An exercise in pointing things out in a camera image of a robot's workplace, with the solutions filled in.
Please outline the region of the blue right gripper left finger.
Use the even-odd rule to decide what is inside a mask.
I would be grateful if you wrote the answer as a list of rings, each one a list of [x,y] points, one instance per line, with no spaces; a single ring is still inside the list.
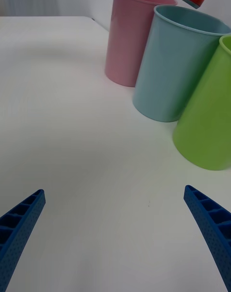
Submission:
[[[0,291],[6,291],[24,247],[46,203],[43,189],[0,218]]]

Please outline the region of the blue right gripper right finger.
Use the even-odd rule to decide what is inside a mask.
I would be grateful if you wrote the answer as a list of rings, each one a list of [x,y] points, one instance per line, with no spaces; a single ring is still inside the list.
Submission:
[[[185,187],[183,198],[231,291],[231,213],[191,185]]]

